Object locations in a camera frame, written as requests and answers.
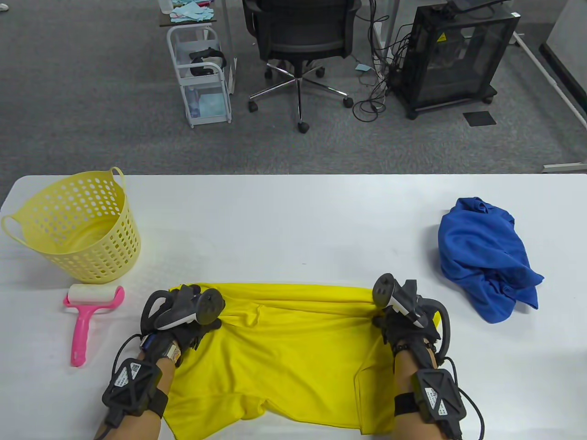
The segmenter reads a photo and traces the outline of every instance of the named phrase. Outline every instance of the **lint roller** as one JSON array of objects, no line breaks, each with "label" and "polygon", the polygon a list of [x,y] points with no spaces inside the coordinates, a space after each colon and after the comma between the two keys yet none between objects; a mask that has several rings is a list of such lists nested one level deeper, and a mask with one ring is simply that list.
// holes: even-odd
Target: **lint roller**
[{"label": "lint roller", "polygon": [[86,363],[87,335],[92,315],[100,310],[114,310],[124,301],[124,289],[114,285],[74,284],[63,300],[65,307],[75,307],[79,313],[73,332],[71,365]]}]

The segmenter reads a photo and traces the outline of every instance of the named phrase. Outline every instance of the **white cart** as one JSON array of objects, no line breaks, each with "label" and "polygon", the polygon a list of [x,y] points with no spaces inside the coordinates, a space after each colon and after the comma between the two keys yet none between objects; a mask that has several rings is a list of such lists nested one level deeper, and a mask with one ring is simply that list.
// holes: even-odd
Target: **white cart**
[{"label": "white cart", "polygon": [[[192,63],[190,53],[212,48],[222,51],[218,35],[207,24],[183,25],[170,28],[167,44],[180,85],[185,117],[191,128],[200,124],[232,120],[230,95],[224,70],[216,63]],[[211,75],[194,76],[192,67],[205,67]]]}]

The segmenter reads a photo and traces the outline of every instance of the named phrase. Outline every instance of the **yellow laundry basket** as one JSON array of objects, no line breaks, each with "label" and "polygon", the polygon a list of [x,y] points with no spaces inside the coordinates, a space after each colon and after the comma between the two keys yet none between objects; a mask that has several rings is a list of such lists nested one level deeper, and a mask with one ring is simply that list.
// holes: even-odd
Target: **yellow laundry basket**
[{"label": "yellow laundry basket", "polygon": [[[114,180],[114,171],[122,186]],[[3,217],[2,229],[81,282],[107,283],[128,272],[141,249],[124,188],[124,175],[117,167],[81,172]],[[20,224],[24,241],[8,231],[8,218]]]}]

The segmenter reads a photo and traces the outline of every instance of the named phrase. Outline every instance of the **basket handle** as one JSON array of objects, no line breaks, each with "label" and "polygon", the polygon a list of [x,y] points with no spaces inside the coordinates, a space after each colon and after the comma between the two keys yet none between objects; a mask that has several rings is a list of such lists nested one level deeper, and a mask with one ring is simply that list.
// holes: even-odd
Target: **basket handle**
[{"label": "basket handle", "polygon": [[27,245],[25,243],[25,241],[23,241],[20,238],[14,236],[12,234],[12,232],[10,232],[8,230],[8,228],[6,227],[6,219],[9,219],[9,218],[13,219],[16,223],[18,223],[20,225],[19,221],[13,215],[5,215],[4,217],[2,217],[2,220],[0,220],[0,226],[2,227],[2,230],[5,232],[6,235],[8,235],[14,241],[18,241],[21,245],[23,245],[23,246],[25,246],[25,247],[27,247],[29,249],[32,249],[29,245]]},{"label": "basket handle", "polygon": [[112,178],[114,179],[114,171],[118,172],[120,179],[122,180],[122,189],[124,192],[126,192],[126,177],[124,176],[124,173],[122,172],[122,170],[119,167],[112,167],[110,169],[110,173],[112,174]]}]

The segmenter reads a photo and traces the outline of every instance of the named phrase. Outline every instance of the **office chair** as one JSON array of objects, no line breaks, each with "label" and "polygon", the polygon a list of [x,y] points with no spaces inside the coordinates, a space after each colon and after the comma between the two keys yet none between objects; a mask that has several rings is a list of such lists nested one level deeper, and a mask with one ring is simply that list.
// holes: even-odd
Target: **office chair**
[{"label": "office chair", "polygon": [[[346,108],[353,100],[345,92],[320,84],[307,76],[315,73],[324,76],[324,67],[313,67],[303,71],[313,60],[334,56],[347,57],[353,49],[353,23],[360,0],[242,0],[245,21],[249,33],[257,39],[259,56],[266,62],[265,78],[272,71],[282,73],[289,79],[249,96],[249,111],[257,111],[256,98],[286,85],[294,84],[298,92],[298,130],[305,133],[310,126],[302,119],[302,80],[318,86],[343,99]],[[289,61],[293,73],[274,66],[271,59]]]}]

